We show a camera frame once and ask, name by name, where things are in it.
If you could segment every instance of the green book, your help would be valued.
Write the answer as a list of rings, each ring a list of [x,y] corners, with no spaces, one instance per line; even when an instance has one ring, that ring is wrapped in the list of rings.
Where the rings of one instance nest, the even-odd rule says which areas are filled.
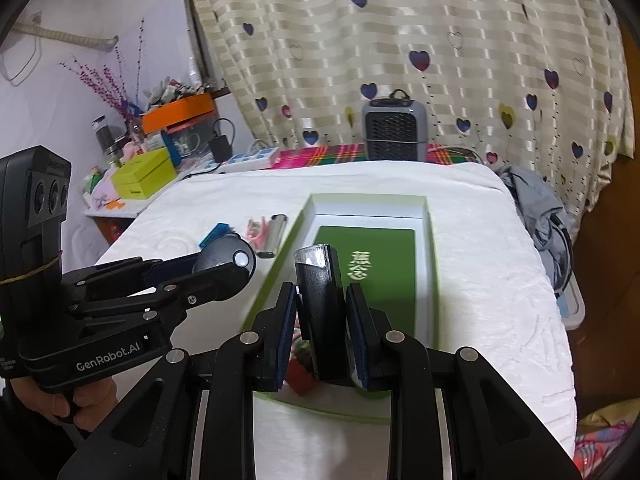
[[[359,283],[371,308],[383,310],[391,327],[415,329],[415,232],[412,229],[322,226],[315,244],[338,253],[342,286]]]

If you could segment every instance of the hand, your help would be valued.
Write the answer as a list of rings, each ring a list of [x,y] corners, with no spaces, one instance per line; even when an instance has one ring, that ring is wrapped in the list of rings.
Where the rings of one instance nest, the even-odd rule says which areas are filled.
[[[70,413],[69,403],[62,394],[43,392],[30,377],[11,379],[15,396],[32,412],[37,412],[53,424],[57,416]],[[116,383],[111,378],[80,386],[74,391],[74,403],[80,408],[74,424],[81,430],[93,431],[118,403]]]

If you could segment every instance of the black sleeve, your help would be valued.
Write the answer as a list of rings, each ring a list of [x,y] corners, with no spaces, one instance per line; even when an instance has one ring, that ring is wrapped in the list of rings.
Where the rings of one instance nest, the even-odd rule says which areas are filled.
[[[0,479],[55,480],[75,451],[65,431],[25,408],[7,384],[0,397]]]

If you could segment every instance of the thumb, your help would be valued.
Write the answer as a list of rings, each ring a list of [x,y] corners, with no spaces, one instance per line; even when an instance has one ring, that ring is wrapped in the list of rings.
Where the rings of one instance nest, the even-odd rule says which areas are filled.
[[[51,422],[56,416],[67,416],[70,413],[69,403],[62,394],[43,392],[30,377],[11,379],[15,396],[32,412],[37,412]]]

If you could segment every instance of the heart-patterned curtain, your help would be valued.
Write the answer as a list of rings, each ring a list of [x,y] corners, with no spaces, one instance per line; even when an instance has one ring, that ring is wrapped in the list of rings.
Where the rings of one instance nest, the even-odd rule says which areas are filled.
[[[362,141],[368,100],[406,91],[432,142],[536,170],[580,218],[634,150],[607,0],[195,0],[258,138]]]

